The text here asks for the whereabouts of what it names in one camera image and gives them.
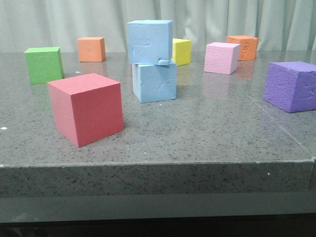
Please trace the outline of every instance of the foam cube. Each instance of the foam cube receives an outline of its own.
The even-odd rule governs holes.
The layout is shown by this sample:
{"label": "foam cube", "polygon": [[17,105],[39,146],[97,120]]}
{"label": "foam cube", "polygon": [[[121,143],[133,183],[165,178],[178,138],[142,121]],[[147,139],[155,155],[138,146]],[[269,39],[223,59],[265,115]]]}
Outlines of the foam cube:
{"label": "foam cube", "polygon": [[214,42],[206,46],[204,71],[232,74],[237,69],[240,44]]}
{"label": "foam cube", "polygon": [[123,129],[120,82],[91,73],[48,83],[56,129],[78,147]]}
{"label": "foam cube", "polygon": [[131,64],[169,65],[172,58],[172,21],[138,20],[127,23]]}
{"label": "foam cube", "polygon": [[227,43],[239,43],[238,60],[252,60],[256,58],[258,38],[251,36],[227,36]]}
{"label": "foam cube", "polygon": [[105,60],[104,37],[82,37],[77,39],[80,62],[103,62]]}
{"label": "foam cube", "polygon": [[64,78],[60,47],[29,48],[24,55],[31,84]]}
{"label": "foam cube", "polygon": [[269,63],[263,99],[293,113],[316,109],[316,65]]}
{"label": "foam cube", "polygon": [[173,39],[172,61],[177,66],[191,63],[192,42],[188,39]]}
{"label": "foam cube", "polygon": [[172,100],[177,96],[177,65],[133,64],[133,90],[141,103]]}

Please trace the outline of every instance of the stacked blue cubes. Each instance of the stacked blue cubes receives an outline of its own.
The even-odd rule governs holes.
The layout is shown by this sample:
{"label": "stacked blue cubes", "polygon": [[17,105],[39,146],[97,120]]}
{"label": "stacked blue cubes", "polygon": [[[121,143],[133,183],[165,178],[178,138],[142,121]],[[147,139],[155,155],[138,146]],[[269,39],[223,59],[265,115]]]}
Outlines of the stacked blue cubes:
{"label": "stacked blue cubes", "polygon": [[133,90],[141,103],[176,98],[177,65],[172,58],[172,21],[140,20],[128,26]]}

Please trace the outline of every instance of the white curtain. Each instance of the white curtain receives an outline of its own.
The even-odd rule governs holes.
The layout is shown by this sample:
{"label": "white curtain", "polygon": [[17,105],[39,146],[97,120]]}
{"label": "white curtain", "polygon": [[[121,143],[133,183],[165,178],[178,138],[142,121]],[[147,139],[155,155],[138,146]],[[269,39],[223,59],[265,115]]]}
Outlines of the white curtain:
{"label": "white curtain", "polygon": [[227,35],[259,37],[258,50],[316,50],[316,0],[0,0],[0,52],[60,46],[103,36],[107,52],[126,52],[126,24],[174,21],[174,38],[205,51]]}

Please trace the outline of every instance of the cube face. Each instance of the cube face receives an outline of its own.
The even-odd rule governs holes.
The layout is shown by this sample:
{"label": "cube face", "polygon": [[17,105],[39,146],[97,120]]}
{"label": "cube face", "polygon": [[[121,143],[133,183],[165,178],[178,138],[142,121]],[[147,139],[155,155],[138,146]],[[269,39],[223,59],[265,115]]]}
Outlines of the cube face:
{"label": "cube face", "polygon": [[253,60],[256,58],[258,38],[251,36],[227,36],[227,43],[239,43],[240,53],[238,60]]}
{"label": "cube face", "polygon": [[48,83],[56,129],[78,147],[123,129],[120,83],[92,73]]}
{"label": "cube face", "polygon": [[173,39],[172,61],[177,66],[191,63],[191,48],[191,40]]}
{"label": "cube face", "polygon": [[169,65],[172,58],[172,21],[139,20],[127,23],[131,64]]}
{"label": "cube face", "polygon": [[288,112],[316,109],[316,66],[305,62],[270,63],[263,99]]}
{"label": "cube face", "polygon": [[141,103],[173,100],[177,97],[177,65],[133,64],[133,90]]}
{"label": "cube face", "polygon": [[24,55],[31,84],[64,78],[60,47],[29,48]]}
{"label": "cube face", "polygon": [[214,42],[206,46],[204,71],[232,74],[237,69],[240,44]]}
{"label": "cube face", "polygon": [[80,62],[103,62],[106,57],[104,37],[77,39]]}

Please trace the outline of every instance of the red cube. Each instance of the red cube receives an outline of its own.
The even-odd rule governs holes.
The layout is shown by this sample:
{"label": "red cube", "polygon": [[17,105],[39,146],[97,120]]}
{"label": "red cube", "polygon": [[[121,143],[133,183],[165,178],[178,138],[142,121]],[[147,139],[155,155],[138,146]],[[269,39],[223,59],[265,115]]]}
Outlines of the red cube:
{"label": "red cube", "polygon": [[120,82],[96,73],[48,83],[56,129],[78,147],[123,130]]}

